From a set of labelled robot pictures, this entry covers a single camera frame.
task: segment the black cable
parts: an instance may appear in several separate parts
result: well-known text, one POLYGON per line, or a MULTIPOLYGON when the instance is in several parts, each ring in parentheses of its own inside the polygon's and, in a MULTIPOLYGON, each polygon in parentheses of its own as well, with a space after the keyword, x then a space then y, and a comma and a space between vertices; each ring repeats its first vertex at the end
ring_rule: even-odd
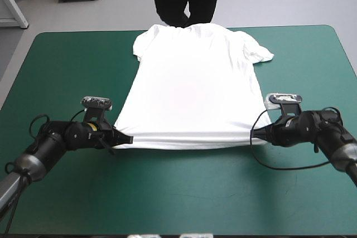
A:
POLYGON ((15 164, 14 163, 12 163, 12 162, 6 163, 5 164, 5 173, 6 174, 10 174, 13 171, 14 168, 15 168, 15 164))
POLYGON ((108 149, 110 154, 115 155, 115 151, 113 150, 112 147, 110 147, 105 141, 103 141, 102 137, 98 138, 98 141, 101 143, 101 145, 105 148, 108 149))
POLYGON ((47 119, 46 123, 48 123, 50 121, 50 117, 47 114, 39 114, 30 123, 30 127, 28 129, 28 132, 29 132, 30 136, 33 137, 34 139, 36 139, 36 137, 32 134, 32 125, 34 124, 34 122, 36 122, 37 120, 39 120, 42 117, 46 117, 46 119, 47 119))
POLYGON ((9 218, 9 220, 7 222, 7 225, 6 225, 6 229, 5 229, 5 233, 4 233, 3 238, 6 238, 6 236, 9 233, 9 230, 10 230, 10 227, 11 227, 11 224, 12 224, 12 220, 13 220, 13 217, 15 215, 15 211, 16 211, 16 207, 17 207, 17 204, 18 204, 18 200, 20 199, 20 196, 21 196, 21 191, 22 191, 22 186, 23 186, 23 179, 25 177, 26 176, 24 174, 20 175, 20 181, 18 183, 18 186, 17 186, 17 189, 16 189, 16 193, 15 193, 15 194, 17 194, 17 196, 16 196, 15 202, 14 202, 13 207, 12 207, 10 218, 9 218))
POLYGON ((72 122, 73 119, 75 119, 77 115, 79 115, 80 113, 83 113, 83 112, 84 112, 84 110, 80 110, 78 113, 76 113, 75 115, 73 115, 73 117, 71 118, 70 122, 72 122))
POLYGON ((329 122, 330 124, 336 126, 341 131, 341 134, 346 133, 346 131, 343 128, 344 122, 342 121, 342 117, 341 117, 340 111, 335 107, 326 107, 326 108, 323 108, 323 111, 326 111, 326 110, 329 110, 329 109, 333 110, 337 114, 337 118, 335 120, 331 120, 331 119, 328 119, 328 118, 324 118, 323 115, 320 115, 320 118, 322 120, 324 120, 326 122, 329 122))
POLYGON ((267 112, 268 110, 265 110, 263 111, 257 118, 257 120, 254 122, 253 126, 252 126, 252 129, 250 130, 250 137, 249 137, 249 143, 250 143, 250 151, 253 155, 253 157, 255 158, 255 160, 261 164, 262 166, 264 167, 267 167, 269 169, 273 169, 273 170, 279 170, 279 171, 291 171, 291 170, 302 170, 302 169, 309 169, 309 168, 316 168, 316 167, 322 167, 326 164, 329 164, 330 161, 326 161, 326 162, 323 162, 323 163, 320 163, 320 164, 314 164, 314 165, 311 165, 311 166, 304 166, 304 167, 272 167, 272 166, 269 166, 268 164, 265 164, 263 163, 257 156, 256 154, 254 153, 254 149, 253 149, 253 142, 252 142, 252 139, 253 139, 253 130, 254 130, 254 127, 255 125, 257 124, 257 122, 259 121, 259 119, 261 118, 261 116, 267 112))

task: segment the gray floor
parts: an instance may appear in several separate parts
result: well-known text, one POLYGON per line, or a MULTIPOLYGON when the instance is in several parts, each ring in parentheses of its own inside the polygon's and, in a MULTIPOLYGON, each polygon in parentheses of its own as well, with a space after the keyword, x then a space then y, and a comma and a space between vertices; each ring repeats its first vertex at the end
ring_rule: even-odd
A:
MULTIPOLYGON (((153 0, 17 2, 30 27, 27 30, 0 28, 0 107, 38 33, 142 30, 162 23, 153 0)), ((357 0, 218 0, 213 22, 225 27, 333 26, 356 72, 356 14, 357 0)))

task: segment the white t-shirt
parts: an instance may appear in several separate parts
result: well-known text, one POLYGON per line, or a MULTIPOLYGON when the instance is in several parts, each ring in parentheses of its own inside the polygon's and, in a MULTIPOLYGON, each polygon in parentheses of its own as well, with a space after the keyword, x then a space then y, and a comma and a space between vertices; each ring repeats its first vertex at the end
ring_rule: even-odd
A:
MULTIPOLYGON (((265 110, 253 64, 273 58, 254 38, 212 23, 154 25, 137 37, 133 53, 139 69, 114 125, 133 136, 133 144, 115 148, 249 144, 250 129, 265 110)), ((270 123, 265 113, 256 127, 270 123)))

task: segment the t-shirt sleeve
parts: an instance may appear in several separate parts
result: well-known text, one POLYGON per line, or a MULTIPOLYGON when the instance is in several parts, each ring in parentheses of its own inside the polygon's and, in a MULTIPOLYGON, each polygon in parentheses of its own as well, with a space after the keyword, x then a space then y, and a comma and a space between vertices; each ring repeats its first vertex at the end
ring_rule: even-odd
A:
POLYGON ((148 31, 139 35, 133 45, 133 54, 138 57, 138 61, 141 61, 146 49, 149 48, 152 41, 158 35, 161 25, 153 25, 148 31))
POLYGON ((270 53, 268 49, 259 45, 259 43, 245 32, 239 32, 243 39, 243 54, 244 57, 253 64, 262 61, 270 61, 274 54, 270 53))

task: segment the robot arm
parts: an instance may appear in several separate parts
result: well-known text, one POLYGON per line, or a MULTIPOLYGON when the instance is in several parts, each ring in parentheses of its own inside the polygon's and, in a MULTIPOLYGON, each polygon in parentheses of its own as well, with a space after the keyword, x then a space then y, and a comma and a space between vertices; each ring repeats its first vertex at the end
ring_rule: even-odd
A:
POLYGON ((270 125, 252 130, 252 137, 273 145, 290 147, 311 142, 340 172, 347 173, 357 186, 357 141, 344 128, 335 108, 301 111, 302 98, 295 94, 268 94, 267 110, 281 109, 281 116, 270 125))
POLYGON ((119 132, 105 119, 105 111, 112 108, 111 100, 87 96, 81 103, 86 111, 82 123, 50 121, 47 115, 36 118, 45 116, 47 122, 34 137, 35 141, 13 163, 7 164, 6 169, 11 164, 13 170, 0 182, 0 220, 16 203, 21 192, 32 182, 42 180, 67 151, 111 149, 115 145, 133 142, 133 137, 119 132))

